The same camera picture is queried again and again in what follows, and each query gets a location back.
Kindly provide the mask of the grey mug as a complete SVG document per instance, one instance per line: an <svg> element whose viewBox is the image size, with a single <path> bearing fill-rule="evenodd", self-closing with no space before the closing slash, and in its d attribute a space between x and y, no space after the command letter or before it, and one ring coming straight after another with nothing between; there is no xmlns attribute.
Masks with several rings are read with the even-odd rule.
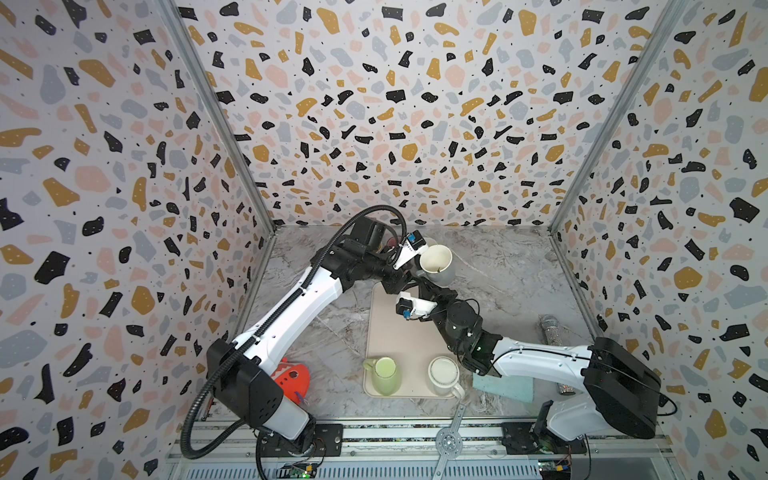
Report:
<svg viewBox="0 0 768 480"><path fill-rule="evenodd" d="M453 252L444 245L431 245L420 255L418 266L424 276L434 284L447 287L455 279Z"/></svg>

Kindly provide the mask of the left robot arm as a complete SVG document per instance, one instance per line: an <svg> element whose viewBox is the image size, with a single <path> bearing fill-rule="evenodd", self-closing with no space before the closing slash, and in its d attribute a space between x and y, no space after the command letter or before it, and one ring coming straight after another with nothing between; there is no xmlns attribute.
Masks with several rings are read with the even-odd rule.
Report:
<svg viewBox="0 0 768 480"><path fill-rule="evenodd" d="M382 246L391 226L355 215L312 257L298 283L259 321L232 340L219 339L207 352L209 375L199 398L213 396L239 425L268 430L304 451L316 421L288 398L273 373L289 347L314 318L356 282L377 279L390 294L410 280L408 264L427 249L417 230L400 230L396 245Z"/></svg>

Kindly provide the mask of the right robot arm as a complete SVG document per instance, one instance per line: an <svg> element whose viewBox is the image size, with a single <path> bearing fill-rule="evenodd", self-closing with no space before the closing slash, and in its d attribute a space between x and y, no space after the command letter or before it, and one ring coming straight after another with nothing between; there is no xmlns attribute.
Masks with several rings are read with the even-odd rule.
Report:
<svg viewBox="0 0 768 480"><path fill-rule="evenodd" d="M477 302L429 281L398 295L395 311L408 321L433 324L447 349L479 376L531 377L575 389L565 400L545 402L540 433L571 441L615 430L637 439L656 434L661 380L616 341L597 337L590 345L556 346L515 340L484 329Z"/></svg>

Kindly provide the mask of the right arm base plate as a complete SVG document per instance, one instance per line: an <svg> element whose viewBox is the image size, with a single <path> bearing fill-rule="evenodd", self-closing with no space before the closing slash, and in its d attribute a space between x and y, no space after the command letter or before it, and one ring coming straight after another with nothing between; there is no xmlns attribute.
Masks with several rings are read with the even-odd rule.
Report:
<svg viewBox="0 0 768 480"><path fill-rule="evenodd" d="M502 423L501 444L508 455L565 455L587 452L583 440L562 440L546 429L538 429L533 421Z"/></svg>

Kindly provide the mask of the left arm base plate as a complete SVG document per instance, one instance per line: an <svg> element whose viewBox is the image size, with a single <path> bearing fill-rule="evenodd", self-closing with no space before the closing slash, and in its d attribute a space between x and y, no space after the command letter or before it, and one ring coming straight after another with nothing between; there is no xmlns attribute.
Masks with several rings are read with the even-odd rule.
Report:
<svg viewBox="0 0 768 480"><path fill-rule="evenodd" d="M261 432L257 448L263 458L339 457L344 439L341 423L310 422L294 440L274 433Z"/></svg>

